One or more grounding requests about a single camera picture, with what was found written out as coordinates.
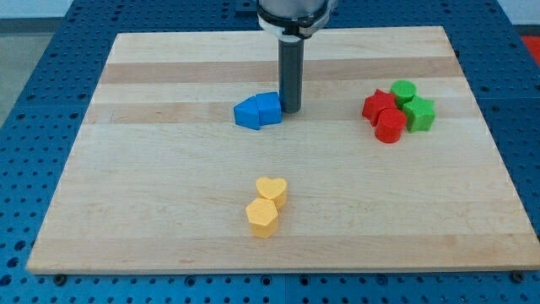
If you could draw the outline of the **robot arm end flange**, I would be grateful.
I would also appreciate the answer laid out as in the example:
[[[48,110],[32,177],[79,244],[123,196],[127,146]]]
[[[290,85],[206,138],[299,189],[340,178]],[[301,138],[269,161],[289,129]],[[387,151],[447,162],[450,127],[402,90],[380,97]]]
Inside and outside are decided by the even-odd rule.
[[[258,0],[259,25],[284,42],[310,39],[328,23],[338,0]]]

